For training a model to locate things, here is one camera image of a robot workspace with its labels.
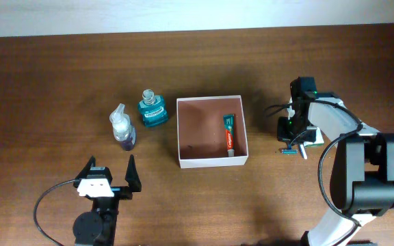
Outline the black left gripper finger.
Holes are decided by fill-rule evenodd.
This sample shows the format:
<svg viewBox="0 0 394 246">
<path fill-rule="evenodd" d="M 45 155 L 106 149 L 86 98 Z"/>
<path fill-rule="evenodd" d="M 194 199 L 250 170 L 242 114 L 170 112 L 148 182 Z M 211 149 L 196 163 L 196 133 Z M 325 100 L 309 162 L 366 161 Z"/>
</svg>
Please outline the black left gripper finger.
<svg viewBox="0 0 394 246">
<path fill-rule="evenodd" d="M 90 159 L 88 160 L 85 167 L 79 172 L 79 174 L 75 178 L 77 180 L 81 180 L 83 178 L 86 178 L 92 167 L 96 167 L 96 159 L 94 156 L 90 157 Z"/>
<path fill-rule="evenodd" d="M 128 183 L 128 187 L 132 192 L 142 191 L 142 183 L 136 169 L 135 157 L 132 154 L 129 157 L 127 171 L 124 179 Z"/>
</svg>

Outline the blue disposable razor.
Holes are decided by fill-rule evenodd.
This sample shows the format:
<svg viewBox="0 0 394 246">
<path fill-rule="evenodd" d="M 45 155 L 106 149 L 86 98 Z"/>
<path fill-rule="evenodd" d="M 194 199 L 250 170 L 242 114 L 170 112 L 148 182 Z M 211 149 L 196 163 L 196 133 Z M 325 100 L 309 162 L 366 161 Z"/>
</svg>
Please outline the blue disposable razor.
<svg viewBox="0 0 394 246">
<path fill-rule="evenodd" d="M 284 148 L 280 148 L 279 151 L 281 154 L 286 155 L 294 155 L 298 153 L 298 151 L 294 149 L 290 143 L 286 143 L 286 146 Z"/>
</svg>

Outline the blue white toothbrush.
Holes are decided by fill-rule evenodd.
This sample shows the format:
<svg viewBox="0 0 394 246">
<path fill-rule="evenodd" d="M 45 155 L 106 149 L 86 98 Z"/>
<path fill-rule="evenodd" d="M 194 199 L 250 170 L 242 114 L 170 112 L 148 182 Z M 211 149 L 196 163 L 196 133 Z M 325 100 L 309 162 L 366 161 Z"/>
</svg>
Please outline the blue white toothbrush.
<svg viewBox="0 0 394 246">
<path fill-rule="evenodd" d="M 299 147 L 299 151 L 300 151 L 300 154 L 301 154 L 302 158 L 307 160 L 308 157 L 307 157 L 307 154 L 306 154 L 306 150 L 305 150 L 304 144 L 303 143 L 299 143 L 298 147 Z"/>
</svg>

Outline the green white tissue packet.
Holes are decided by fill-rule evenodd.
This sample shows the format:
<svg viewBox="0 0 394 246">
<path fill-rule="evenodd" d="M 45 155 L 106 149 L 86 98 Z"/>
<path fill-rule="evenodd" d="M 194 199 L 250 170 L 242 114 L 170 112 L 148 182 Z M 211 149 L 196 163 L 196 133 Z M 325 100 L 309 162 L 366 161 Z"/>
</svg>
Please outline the green white tissue packet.
<svg viewBox="0 0 394 246">
<path fill-rule="evenodd" d="M 324 145 L 324 138 L 321 130 L 317 126 L 306 127 L 306 139 L 303 143 L 304 147 L 312 148 Z"/>
</svg>

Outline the clear foam pump bottle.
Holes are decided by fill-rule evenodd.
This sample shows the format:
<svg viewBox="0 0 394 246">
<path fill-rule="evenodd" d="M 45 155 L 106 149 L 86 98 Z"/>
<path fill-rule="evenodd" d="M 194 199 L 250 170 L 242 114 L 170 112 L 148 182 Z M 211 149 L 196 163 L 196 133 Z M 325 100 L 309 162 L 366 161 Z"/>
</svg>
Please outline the clear foam pump bottle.
<svg viewBox="0 0 394 246">
<path fill-rule="evenodd" d="M 135 147 L 136 129 L 129 115 L 124 112 L 124 109 L 125 104 L 120 103 L 117 108 L 111 112 L 109 121 L 111 122 L 116 141 L 119 142 L 124 150 L 130 151 Z"/>
</svg>

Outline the pink cardboard box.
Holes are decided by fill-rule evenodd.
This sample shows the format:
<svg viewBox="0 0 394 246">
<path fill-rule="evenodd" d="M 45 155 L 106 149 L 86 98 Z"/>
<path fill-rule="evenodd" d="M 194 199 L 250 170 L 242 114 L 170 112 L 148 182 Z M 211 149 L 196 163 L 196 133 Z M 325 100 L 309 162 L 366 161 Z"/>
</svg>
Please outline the pink cardboard box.
<svg viewBox="0 0 394 246">
<path fill-rule="evenodd" d="M 223 116 L 235 115 L 234 157 L 228 157 Z M 176 100 L 177 148 L 180 168 L 245 165 L 248 139 L 242 98 L 207 96 Z"/>
</svg>

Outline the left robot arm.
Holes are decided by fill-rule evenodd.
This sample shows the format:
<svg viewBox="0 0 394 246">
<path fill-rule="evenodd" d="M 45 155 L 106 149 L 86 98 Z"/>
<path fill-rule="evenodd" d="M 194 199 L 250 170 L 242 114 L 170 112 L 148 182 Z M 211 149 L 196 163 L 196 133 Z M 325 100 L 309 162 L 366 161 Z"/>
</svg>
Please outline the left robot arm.
<svg viewBox="0 0 394 246">
<path fill-rule="evenodd" d="M 92 156 L 76 176 L 74 188 L 79 196 L 92 201 L 92 208 L 73 223 L 75 246 L 109 246 L 114 244 L 118 207 L 121 200 L 133 198 L 131 187 L 111 186 L 108 167 L 97 167 Z"/>
</svg>

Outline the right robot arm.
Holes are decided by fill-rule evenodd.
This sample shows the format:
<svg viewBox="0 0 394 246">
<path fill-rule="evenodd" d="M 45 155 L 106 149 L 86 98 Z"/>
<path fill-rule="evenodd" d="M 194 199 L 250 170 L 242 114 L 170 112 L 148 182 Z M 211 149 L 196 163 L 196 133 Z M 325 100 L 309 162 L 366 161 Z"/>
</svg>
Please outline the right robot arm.
<svg viewBox="0 0 394 246">
<path fill-rule="evenodd" d="M 328 211 L 298 244 L 347 245 L 363 225 L 394 208 L 394 134 L 364 124 L 337 95 L 319 93 L 311 77 L 295 79 L 290 90 L 288 103 L 267 108 L 268 115 L 289 112 L 278 120 L 278 140 L 286 143 L 287 153 L 324 138 L 337 151 L 330 186 L 320 190 Z M 188 202 L 197 195 L 193 209 L 199 215 L 226 192 L 233 194 L 234 205 L 259 205 L 263 177 L 251 166 L 246 102 L 240 95 L 178 99 L 177 144 L 163 133 L 143 137 L 126 179 L 138 183 L 135 165 L 140 164 L 155 173 L 146 183 L 161 187 L 164 202 Z"/>
</svg>

